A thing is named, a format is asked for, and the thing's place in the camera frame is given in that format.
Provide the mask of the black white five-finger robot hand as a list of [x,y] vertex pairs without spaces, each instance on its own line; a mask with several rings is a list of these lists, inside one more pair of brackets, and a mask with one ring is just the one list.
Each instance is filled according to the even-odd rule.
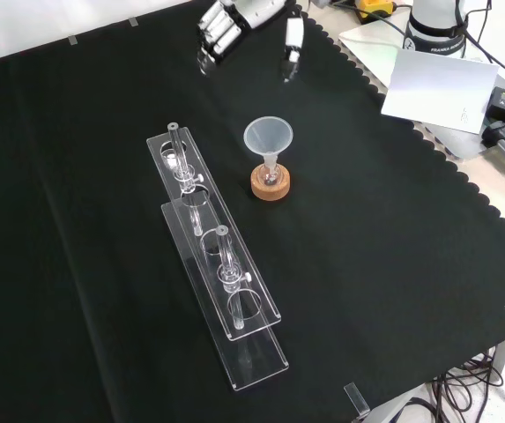
[[268,26],[286,14],[281,74],[288,83],[300,64],[304,21],[292,1],[216,1],[197,23],[197,64],[202,74],[216,69],[251,32]]

